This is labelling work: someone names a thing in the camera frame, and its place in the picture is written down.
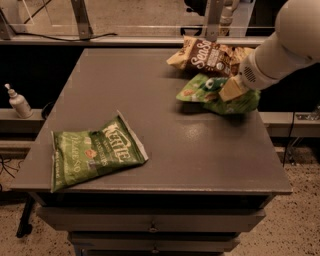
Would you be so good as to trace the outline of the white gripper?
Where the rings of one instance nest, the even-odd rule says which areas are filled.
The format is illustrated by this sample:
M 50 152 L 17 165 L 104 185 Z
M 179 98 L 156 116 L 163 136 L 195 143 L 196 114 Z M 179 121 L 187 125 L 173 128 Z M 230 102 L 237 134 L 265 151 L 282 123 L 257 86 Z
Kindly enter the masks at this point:
M 226 81 L 219 91 L 219 96 L 226 102 L 244 95 L 249 91 L 249 88 L 263 90 L 276 83 L 276 79 L 268 77 L 258 68 L 255 51 L 252 51 L 240 63 L 239 75 Z

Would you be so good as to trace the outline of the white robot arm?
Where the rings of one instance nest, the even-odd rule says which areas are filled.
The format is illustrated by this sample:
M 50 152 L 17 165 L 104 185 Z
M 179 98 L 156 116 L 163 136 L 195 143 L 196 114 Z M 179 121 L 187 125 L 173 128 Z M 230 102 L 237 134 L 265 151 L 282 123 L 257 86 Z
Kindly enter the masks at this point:
M 273 34 L 240 63 L 219 96 L 229 101 L 250 89 L 266 89 L 319 60 L 320 0 L 288 0 L 277 14 Z

